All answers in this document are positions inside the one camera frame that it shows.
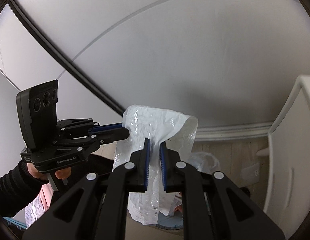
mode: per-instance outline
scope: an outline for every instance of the clear plastic bag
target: clear plastic bag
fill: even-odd
[[[198,171],[207,174],[213,174],[215,171],[220,171],[219,160],[211,153],[196,152],[192,153],[187,161],[193,165]]]
[[[159,145],[166,141],[168,148],[179,152],[181,160],[187,161],[197,125],[196,117],[172,110],[138,105],[126,109],[123,127],[130,131],[130,135],[117,142],[113,169],[129,161],[132,152],[142,149],[145,137],[151,141],[147,191],[129,194],[127,209],[134,220],[143,225],[155,225],[159,212],[168,215],[175,193],[163,190]]]

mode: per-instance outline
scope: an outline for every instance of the wooden floor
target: wooden floor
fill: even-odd
[[[269,158],[257,157],[256,152],[268,147],[267,138],[255,138],[229,142],[195,142],[192,152],[209,152],[220,161],[221,171],[237,186],[242,187],[242,167],[260,162],[259,182],[248,186],[251,199],[263,209],[269,172]]]

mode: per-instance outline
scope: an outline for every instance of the black handle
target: black handle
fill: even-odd
[[[67,179],[56,178],[55,171],[51,171],[50,173],[48,173],[47,178],[54,191],[66,191],[65,185],[67,185]]]
[[[182,191],[184,239],[214,239],[200,173],[190,164],[175,169],[185,176]]]

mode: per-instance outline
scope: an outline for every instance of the black plastic mount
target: black plastic mount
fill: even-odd
[[[129,131],[122,123],[99,126],[91,118],[61,120],[40,149],[26,148],[21,156],[25,162],[33,163],[38,171],[49,173],[86,161],[100,145],[128,136]]]
[[[23,240],[124,239],[129,192],[145,192],[150,141],[113,172],[89,173],[58,199]]]
[[[23,90],[16,96],[19,125],[30,150],[41,148],[56,127],[57,87],[58,81],[53,80]]]

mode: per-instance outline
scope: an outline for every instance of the plastic bag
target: plastic bag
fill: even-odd
[[[155,225],[159,211],[168,215],[175,193],[164,192],[159,145],[166,141],[168,148],[179,152],[181,160],[187,161],[197,125],[196,117],[167,109],[133,105],[124,112],[123,127],[130,131],[130,135],[117,142],[113,169],[129,161],[132,152],[142,149],[145,137],[151,141],[147,191],[130,193],[128,198],[127,209],[134,220],[143,225]]]
[[[200,172],[213,174],[215,171],[220,171],[220,162],[211,153],[192,153],[187,162],[193,165]]]

